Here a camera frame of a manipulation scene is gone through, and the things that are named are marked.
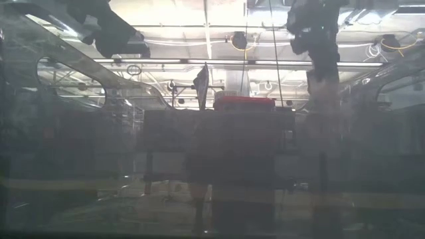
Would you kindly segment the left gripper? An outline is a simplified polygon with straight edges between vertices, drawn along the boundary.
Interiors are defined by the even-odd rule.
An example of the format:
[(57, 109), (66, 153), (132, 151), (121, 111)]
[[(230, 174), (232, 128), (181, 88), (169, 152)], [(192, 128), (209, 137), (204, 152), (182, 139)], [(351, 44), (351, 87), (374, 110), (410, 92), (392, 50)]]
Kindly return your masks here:
[(80, 40), (87, 45), (95, 43), (105, 58), (128, 52), (131, 41), (141, 42), (141, 33), (122, 19), (86, 18), (82, 26), (86, 32)]

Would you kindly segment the clear plastic tray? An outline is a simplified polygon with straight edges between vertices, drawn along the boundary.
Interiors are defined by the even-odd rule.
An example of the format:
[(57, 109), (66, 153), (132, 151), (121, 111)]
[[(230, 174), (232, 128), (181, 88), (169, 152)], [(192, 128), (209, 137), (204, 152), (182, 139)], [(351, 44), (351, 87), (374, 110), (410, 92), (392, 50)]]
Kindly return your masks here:
[[(0, 239), (425, 239), (425, 0), (340, 8), (331, 114), (307, 108), (293, 2), (110, 0), (144, 59), (311, 62), (207, 64), (200, 110), (204, 63), (97, 63), (66, 0), (0, 0)], [(213, 226), (224, 96), (274, 103), (271, 232)]]

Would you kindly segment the ceiling tube light bar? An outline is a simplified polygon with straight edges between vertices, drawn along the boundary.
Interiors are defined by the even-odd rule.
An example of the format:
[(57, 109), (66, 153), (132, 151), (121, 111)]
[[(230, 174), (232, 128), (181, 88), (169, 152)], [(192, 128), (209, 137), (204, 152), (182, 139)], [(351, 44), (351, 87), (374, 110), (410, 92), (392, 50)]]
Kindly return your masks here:
[(289, 66), (311, 66), (309, 61), (293, 61), (293, 60), (217, 60), (217, 59), (186, 59), (186, 58), (153, 58), (153, 59), (144, 59), (144, 58), (115, 58), (115, 59), (105, 59), (105, 58), (94, 58), (94, 61), (97, 63), (112, 64), (213, 64), (213, 65), (289, 65)]

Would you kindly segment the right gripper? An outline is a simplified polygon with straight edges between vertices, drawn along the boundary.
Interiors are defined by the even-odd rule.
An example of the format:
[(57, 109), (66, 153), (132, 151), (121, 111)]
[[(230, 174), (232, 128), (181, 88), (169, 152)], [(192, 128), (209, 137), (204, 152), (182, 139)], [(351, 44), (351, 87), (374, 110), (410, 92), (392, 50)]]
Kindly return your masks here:
[(307, 25), (292, 23), (289, 32), (294, 36), (290, 41), (292, 52), (296, 55), (308, 53), (316, 80), (330, 79), (336, 75), (339, 61), (336, 22)]

